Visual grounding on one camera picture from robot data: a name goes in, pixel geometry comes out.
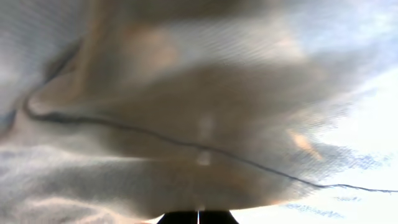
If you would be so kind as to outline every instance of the crumpled fabric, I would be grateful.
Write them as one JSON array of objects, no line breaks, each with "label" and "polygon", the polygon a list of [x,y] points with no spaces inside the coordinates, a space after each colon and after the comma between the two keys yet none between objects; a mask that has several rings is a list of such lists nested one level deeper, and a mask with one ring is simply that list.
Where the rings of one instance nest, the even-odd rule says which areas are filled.
[{"label": "crumpled fabric", "polygon": [[81,2],[14,2],[4,223],[396,219],[398,1],[153,0],[102,32],[115,1],[88,34]]}]

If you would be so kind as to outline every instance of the orange spot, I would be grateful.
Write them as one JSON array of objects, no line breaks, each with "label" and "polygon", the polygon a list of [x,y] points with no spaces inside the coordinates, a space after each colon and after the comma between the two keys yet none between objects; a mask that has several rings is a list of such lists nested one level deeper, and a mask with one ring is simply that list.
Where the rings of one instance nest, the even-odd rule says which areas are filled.
[{"label": "orange spot", "polygon": [[290,137],[293,139],[296,146],[305,152],[311,154],[318,160],[322,160],[322,156],[317,152],[311,145],[310,141],[302,134],[296,133],[295,131],[288,129],[286,130]]}]

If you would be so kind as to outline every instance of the wrinkled cloth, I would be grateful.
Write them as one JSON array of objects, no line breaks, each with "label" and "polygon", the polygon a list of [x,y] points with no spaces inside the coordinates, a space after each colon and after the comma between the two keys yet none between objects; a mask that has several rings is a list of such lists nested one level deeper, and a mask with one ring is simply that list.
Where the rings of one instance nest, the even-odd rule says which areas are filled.
[{"label": "wrinkled cloth", "polygon": [[0,146],[3,223],[396,219],[398,1],[152,0],[113,26],[129,21],[115,1],[47,72],[86,6],[14,2],[1,10],[33,16],[0,21],[1,48],[25,55],[1,53],[1,111],[17,108]]}]

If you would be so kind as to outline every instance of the fabric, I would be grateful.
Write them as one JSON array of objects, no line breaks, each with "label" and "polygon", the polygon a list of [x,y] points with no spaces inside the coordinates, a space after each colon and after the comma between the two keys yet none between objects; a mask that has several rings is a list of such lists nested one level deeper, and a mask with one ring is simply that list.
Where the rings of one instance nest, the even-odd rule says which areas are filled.
[{"label": "fabric", "polygon": [[0,67],[3,223],[396,219],[398,1],[97,1],[44,85],[86,5],[14,2],[2,33],[37,44],[0,38],[27,55]]}]

